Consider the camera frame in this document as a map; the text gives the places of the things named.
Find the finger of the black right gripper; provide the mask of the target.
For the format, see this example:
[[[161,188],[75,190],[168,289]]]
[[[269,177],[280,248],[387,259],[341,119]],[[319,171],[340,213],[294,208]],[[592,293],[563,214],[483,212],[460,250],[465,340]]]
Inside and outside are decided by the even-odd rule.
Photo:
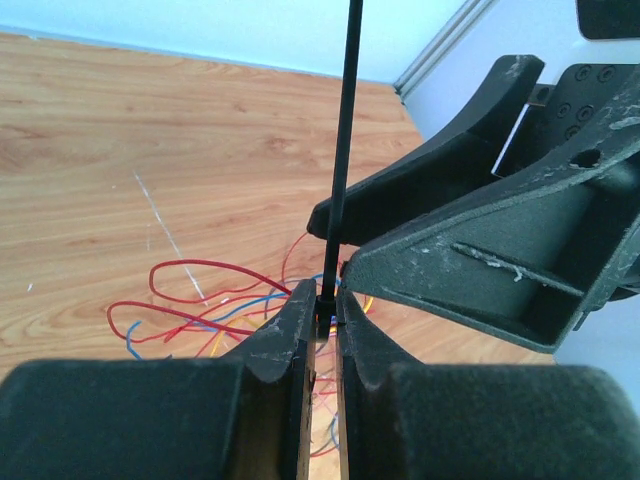
[[[551,353],[638,257],[639,162],[627,179],[497,178],[362,246],[342,284]]]

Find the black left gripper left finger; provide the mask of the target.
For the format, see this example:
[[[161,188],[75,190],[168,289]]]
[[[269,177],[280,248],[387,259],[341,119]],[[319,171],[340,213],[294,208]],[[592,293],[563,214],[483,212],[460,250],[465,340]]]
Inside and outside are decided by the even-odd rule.
[[[1,385],[5,479],[304,479],[316,284],[218,358],[37,360]]]

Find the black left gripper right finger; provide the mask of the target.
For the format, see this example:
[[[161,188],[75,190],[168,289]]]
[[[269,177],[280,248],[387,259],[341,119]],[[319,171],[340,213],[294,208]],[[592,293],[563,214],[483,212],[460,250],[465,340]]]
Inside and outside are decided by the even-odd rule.
[[[340,291],[345,479],[635,479],[639,420],[604,371],[413,357]]]

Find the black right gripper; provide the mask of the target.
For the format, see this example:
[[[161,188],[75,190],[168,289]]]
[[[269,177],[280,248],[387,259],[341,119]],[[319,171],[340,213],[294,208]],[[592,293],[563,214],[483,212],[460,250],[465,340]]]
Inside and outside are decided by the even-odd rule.
[[[540,85],[544,62],[504,55],[462,110],[401,159],[346,188],[341,244],[362,246],[500,180],[634,177],[639,68],[574,64]]]

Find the black zip tie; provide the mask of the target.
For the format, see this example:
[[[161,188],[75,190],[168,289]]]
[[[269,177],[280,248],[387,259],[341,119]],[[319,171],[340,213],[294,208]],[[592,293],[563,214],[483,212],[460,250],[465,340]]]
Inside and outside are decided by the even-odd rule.
[[[332,318],[336,316],[335,285],[338,276],[338,260],[341,245],[340,236],[351,152],[363,7],[364,2],[362,0],[352,0],[349,2],[322,285],[315,304],[316,334],[317,339],[321,342],[327,341],[330,334]]]

